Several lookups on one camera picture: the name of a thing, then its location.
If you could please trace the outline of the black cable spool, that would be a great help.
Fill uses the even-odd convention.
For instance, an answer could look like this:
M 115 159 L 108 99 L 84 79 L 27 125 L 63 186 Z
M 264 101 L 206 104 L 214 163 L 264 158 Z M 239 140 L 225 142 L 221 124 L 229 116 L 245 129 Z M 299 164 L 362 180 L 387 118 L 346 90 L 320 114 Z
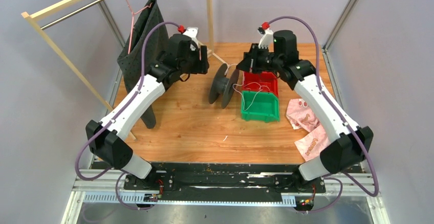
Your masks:
M 234 85 L 237 84 L 240 71 L 235 69 L 230 77 L 227 77 L 226 71 L 228 70 L 228 64 L 222 64 L 216 72 L 208 95 L 209 104 L 213 104 L 218 97 L 222 97 L 221 108 L 225 109 L 229 104 L 233 93 Z

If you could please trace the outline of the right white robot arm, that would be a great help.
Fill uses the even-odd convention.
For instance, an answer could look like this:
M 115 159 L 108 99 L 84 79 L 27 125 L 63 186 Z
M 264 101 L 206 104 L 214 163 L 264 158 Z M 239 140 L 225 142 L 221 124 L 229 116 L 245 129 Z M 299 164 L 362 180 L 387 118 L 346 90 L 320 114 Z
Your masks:
M 307 102 L 330 141 L 318 156 L 298 166 L 292 177 L 293 187 L 306 191 L 314 179 L 338 173 L 365 160 L 373 139 L 372 130 L 368 126 L 360 127 L 330 97 L 314 65 L 300 59 L 296 35 L 290 30 L 273 32 L 259 28 L 258 31 L 262 36 L 259 43 L 251 45 L 236 68 L 255 74 L 277 73 Z

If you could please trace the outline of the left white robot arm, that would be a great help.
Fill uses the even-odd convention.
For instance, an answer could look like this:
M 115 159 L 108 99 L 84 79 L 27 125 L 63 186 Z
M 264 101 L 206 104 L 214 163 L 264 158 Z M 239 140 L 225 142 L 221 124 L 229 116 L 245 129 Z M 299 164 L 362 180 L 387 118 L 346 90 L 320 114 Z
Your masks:
M 136 176 L 142 188 L 153 188 L 157 176 L 152 165 L 133 152 L 126 137 L 144 112 L 183 74 L 206 74 L 208 68 L 207 47 L 188 35 L 174 34 L 122 102 L 101 121 L 91 120 L 86 125 L 90 152 L 110 167 Z

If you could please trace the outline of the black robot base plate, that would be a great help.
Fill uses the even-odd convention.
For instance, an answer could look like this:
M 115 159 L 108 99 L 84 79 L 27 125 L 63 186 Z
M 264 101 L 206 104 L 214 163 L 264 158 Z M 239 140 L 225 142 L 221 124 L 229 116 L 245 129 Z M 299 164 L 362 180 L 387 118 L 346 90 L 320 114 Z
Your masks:
M 323 180 L 299 184 L 292 177 L 294 164 L 220 164 L 153 162 L 142 180 L 131 174 L 121 188 L 163 191 L 163 200 L 276 203 L 282 194 L 325 193 Z

